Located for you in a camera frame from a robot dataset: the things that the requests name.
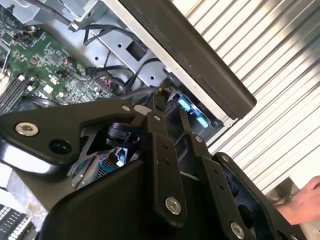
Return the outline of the person's hand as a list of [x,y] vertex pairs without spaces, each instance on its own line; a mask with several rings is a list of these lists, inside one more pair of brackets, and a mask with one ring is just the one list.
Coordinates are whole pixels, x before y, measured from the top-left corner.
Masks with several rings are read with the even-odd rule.
[[275,205],[291,224],[314,222],[320,219],[320,176],[313,177],[289,202]]

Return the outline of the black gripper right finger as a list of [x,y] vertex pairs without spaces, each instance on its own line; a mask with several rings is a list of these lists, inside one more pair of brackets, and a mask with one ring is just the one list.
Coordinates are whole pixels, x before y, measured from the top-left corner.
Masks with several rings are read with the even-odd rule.
[[192,132],[185,110],[178,109],[188,144],[183,163],[195,174],[203,194],[207,224],[217,240],[304,240],[237,164],[225,153],[211,155],[203,139]]

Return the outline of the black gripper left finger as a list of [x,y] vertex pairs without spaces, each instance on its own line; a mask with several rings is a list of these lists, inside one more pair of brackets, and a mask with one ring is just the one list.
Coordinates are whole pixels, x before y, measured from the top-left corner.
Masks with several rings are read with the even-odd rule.
[[37,200],[47,211],[66,199],[92,213],[113,200],[105,179],[76,190],[71,174],[76,165],[116,147],[133,149],[133,156],[146,162],[144,203],[150,218],[181,228],[187,208],[177,153],[158,104],[144,112],[127,100],[108,98],[0,117],[0,161],[20,178],[9,191],[18,200]]

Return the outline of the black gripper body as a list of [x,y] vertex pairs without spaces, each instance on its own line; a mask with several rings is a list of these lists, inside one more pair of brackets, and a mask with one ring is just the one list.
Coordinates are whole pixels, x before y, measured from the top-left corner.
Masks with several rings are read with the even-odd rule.
[[208,226],[198,177],[180,174],[183,196],[151,197],[146,164],[137,161],[58,202],[41,240],[217,240]]

